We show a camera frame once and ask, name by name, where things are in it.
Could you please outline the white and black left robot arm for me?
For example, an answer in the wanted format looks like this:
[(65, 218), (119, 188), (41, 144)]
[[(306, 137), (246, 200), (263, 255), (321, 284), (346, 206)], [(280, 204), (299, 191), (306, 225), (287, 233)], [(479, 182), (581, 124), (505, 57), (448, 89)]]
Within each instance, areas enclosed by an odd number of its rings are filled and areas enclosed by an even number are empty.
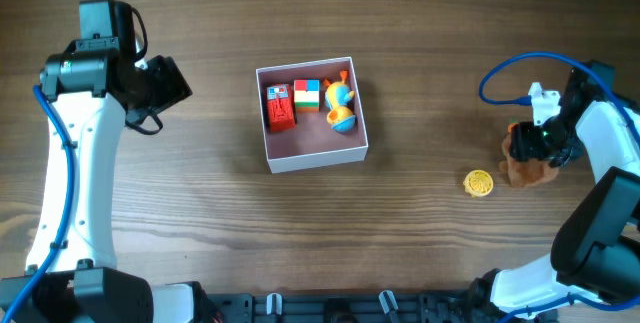
[(152, 287), (120, 271), (112, 198), (124, 130), (189, 97), (169, 57), (146, 55), (139, 12), (117, 0), (79, 6), (81, 35), (51, 55), (33, 92), (49, 124), (43, 206), (25, 272), (1, 282), (7, 322), (213, 322), (196, 282)]

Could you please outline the blue and orange toy figure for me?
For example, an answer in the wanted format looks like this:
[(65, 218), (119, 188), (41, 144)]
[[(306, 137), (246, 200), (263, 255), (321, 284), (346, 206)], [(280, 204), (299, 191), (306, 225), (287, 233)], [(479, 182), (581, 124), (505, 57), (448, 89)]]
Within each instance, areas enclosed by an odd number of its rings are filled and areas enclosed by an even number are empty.
[(348, 70), (340, 71), (340, 80), (323, 81), (325, 88), (324, 103), (329, 109), (326, 120), (331, 128), (338, 133), (346, 133), (356, 123), (356, 115), (348, 107), (355, 97), (355, 92), (347, 84)]

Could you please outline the white box with pink interior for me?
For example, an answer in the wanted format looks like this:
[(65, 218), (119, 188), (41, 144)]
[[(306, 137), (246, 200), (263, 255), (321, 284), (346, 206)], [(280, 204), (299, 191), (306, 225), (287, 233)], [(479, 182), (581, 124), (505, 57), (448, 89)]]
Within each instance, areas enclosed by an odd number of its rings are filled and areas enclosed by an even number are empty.
[[(323, 109), (297, 114), (296, 126), (292, 129), (277, 133), (271, 131), (266, 102), (269, 86), (292, 84), (296, 79), (327, 78), (335, 81), (340, 78), (341, 70), (348, 72), (346, 83), (355, 92), (353, 101), (349, 103), (356, 117), (351, 130), (345, 133), (334, 131), (326, 121), (327, 111)], [(350, 57), (258, 68), (256, 81), (266, 158), (273, 173), (350, 163), (365, 158), (369, 142), (358, 82)]]

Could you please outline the red toy robot car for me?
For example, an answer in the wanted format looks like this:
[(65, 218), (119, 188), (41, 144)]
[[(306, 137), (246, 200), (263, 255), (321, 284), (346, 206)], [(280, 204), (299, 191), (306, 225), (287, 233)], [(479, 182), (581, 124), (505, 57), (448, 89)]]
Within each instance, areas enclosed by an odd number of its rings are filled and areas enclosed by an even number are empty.
[(278, 133), (296, 126), (293, 90), (288, 84), (269, 86), (266, 90), (269, 129)]

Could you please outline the colourful puzzle cube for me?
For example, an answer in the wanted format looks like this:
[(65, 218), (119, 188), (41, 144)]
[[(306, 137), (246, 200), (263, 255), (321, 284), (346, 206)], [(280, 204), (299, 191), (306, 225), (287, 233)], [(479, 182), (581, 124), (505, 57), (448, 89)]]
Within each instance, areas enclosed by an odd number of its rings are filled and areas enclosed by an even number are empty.
[(320, 82), (304, 79), (294, 81), (294, 106), (298, 113), (320, 110)]

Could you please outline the yellow round plastic toy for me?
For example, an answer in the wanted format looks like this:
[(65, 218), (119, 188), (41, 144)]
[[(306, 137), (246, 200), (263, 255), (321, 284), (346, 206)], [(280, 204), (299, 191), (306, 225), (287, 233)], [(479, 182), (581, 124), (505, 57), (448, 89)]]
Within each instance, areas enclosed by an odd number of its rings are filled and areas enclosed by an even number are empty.
[(463, 186), (472, 197), (485, 197), (494, 189), (494, 181), (488, 172), (472, 170), (465, 176)]

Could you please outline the brown plush toy with carrot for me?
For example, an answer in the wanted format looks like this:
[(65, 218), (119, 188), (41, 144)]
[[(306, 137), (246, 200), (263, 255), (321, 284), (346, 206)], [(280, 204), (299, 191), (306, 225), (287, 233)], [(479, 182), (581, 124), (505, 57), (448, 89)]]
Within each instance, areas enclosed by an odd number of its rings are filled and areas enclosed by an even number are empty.
[(510, 185), (514, 188), (528, 188), (551, 182), (559, 175), (559, 168), (552, 168), (547, 161), (535, 158), (520, 162), (510, 155), (511, 133), (516, 126), (516, 123), (508, 126), (507, 135), (502, 141), (501, 150), (505, 160), (499, 163), (499, 170), (507, 175)]

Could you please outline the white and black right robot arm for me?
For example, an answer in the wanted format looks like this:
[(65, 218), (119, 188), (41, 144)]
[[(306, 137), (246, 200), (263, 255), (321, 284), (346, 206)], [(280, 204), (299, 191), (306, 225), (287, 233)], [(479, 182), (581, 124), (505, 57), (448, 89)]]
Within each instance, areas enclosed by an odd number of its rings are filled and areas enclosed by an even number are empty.
[(571, 65), (566, 89), (533, 83), (515, 99), (533, 117), (509, 128), (500, 168), (513, 187), (528, 189), (587, 156), (595, 184), (549, 253), (518, 268), (494, 269), (449, 298), (466, 322), (550, 322), (575, 303), (603, 311), (639, 303), (639, 243), (623, 234), (639, 224), (639, 107), (613, 92), (613, 67), (546, 56)]

